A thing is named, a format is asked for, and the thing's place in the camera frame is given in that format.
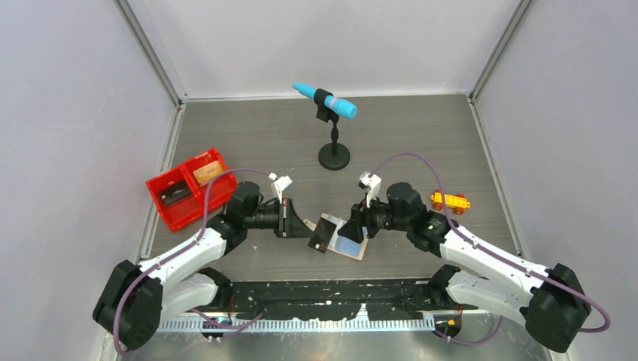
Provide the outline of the beige card holder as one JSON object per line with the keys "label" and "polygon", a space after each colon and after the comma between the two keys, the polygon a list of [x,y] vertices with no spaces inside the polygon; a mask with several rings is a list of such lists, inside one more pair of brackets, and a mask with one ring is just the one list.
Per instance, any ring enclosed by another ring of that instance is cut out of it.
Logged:
{"label": "beige card holder", "polygon": [[[345,220],[340,217],[335,217],[332,214],[325,213],[321,215],[321,218],[326,218],[330,222],[336,224],[336,231],[333,234],[332,240],[327,250],[350,257],[352,259],[362,260],[369,240],[367,236],[367,229],[363,227],[363,234],[365,238],[361,244],[357,244],[349,239],[339,237],[338,230],[346,223]],[[309,228],[314,231],[315,224],[317,222],[312,222],[310,219],[304,219],[304,222],[308,225]]]}

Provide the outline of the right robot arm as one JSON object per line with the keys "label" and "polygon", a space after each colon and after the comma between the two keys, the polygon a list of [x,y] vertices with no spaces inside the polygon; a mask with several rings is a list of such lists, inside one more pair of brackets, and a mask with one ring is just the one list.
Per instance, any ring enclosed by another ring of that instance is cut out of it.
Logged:
{"label": "right robot arm", "polygon": [[391,185],[386,196],[383,202],[367,190],[339,236],[361,243],[381,230],[404,232],[417,249],[447,260],[428,282],[436,307],[482,308],[523,326],[549,350],[568,350],[591,313],[571,268],[548,268],[489,244],[449,220],[441,202],[429,209],[406,182]]}

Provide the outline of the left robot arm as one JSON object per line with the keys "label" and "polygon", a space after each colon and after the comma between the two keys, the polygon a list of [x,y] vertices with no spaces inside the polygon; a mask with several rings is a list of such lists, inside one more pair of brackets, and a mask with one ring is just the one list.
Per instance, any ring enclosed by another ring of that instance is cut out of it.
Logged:
{"label": "left robot arm", "polygon": [[118,263],[93,309],[92,319],[114,338],[118,350],[137,350],[160,324],[193,308],[207,305],[224,310],[232,285],[208,267],[235,250],[251,229],[271,229],[278,238],[310,238],[313,232],[283,196],[292,180],[271,184],[273,199],[264,202],[259,186],[241,182],[223,210],[207,220],[192,237],[152,259]]}

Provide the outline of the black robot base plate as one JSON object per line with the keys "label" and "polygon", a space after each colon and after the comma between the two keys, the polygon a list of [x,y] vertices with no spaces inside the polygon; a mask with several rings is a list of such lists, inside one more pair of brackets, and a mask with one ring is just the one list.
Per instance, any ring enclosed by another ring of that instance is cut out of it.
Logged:
{"label": "black robot base plate", "polygon": [[432,290],[427,279],[235,282],[223,306],[201,312],[234,314],[250,320],[352,320],[362,307],[373,320],[416,320],[425,311],[475,310]]}

